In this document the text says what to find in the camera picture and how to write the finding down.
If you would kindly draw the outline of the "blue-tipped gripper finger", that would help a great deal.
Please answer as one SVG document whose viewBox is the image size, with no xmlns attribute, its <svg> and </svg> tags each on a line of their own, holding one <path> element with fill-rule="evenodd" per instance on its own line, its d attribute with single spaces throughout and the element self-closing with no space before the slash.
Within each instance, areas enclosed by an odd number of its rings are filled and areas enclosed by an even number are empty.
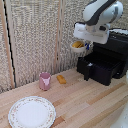
<svg viewBox="0 0 128 128">
<path fill-rule="evenodd" d="M 89 48 L 90 48 L 91 44 L 86 43 L 86 44 L 85 44 L 85 46 L 86 46 L 86 49 L 87 49 L 87 50 L 89 50 Z"/>
</svg>

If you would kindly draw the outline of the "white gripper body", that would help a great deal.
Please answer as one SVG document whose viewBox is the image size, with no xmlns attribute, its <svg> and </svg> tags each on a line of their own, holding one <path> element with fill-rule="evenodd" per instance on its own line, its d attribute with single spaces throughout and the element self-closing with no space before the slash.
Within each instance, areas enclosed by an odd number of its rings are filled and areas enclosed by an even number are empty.
<svg viewBox="0 0 128 128">
<path fill-rule="evenodd" d="M 109 37 L 109 24 L 88 26 L 76 23 L 73 35 L 76 38 L 106 44 Z"/>
</svg>

